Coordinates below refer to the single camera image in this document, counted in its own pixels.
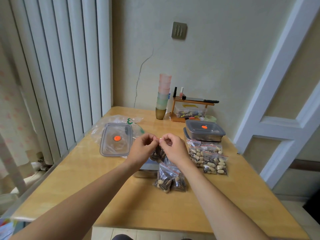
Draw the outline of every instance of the small wooden rack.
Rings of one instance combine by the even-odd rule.
[[[214,106],[214,103],[207,103],[207,102],[202,102],[202,101],[192,101],[192,100],[183,100],[183,99],[180,99],[179,97],[174,97],[173,104],[172,104],[172,111],[170,112],[170,120],[173,122],[182,122],[182,123],[186,122],[185,118],[178,118],[174,114],[174,105],[176,102],[190,103],[190,104],[203,104],[203,105],[205,105],[206,108],[208,107],[208,105]]]

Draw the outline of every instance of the person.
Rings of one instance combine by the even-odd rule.
[[[83,239],[122,185],[141,168],[158,144],[188,179],[218,240],[269,239],[198,170],[190,160],[184,141],[171,133],[160,140],[150,133],[138,137],[122,164],[51,208],[11,239]],[[114,239],[131,238],[117,235]]]

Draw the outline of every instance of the wooden table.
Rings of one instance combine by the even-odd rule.
[[[168,118],[157,120],[155,111],[113,107],[106,116],[143,117],[139,125],[161,137],[173,133],[183,138],[185,123]],[[271,237],[309,239],[281,202],[267,187],[225,136],[224,154],[229,156],[228,173],[205,175],[242,211]],[[87,134],[57,168],[13,214],[13,218],[32,221],[121,164],[120,157],[103,157],[99,145]],[[144,230],[212,233],[206,216],[191,188],[187,193],[165,194],[155,188],[154,179],[130,177],[97,219],[95,226]]]

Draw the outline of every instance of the white blind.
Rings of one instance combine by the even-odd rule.
[[[57,161],[112,106],[111,0],[7,3],[28,68],[20,79],[32,83],[42,147]]]

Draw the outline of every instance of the wall switch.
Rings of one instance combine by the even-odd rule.
[[[172,34],[173,39],[184,40],[187,34],[187,24],[173,22]]]

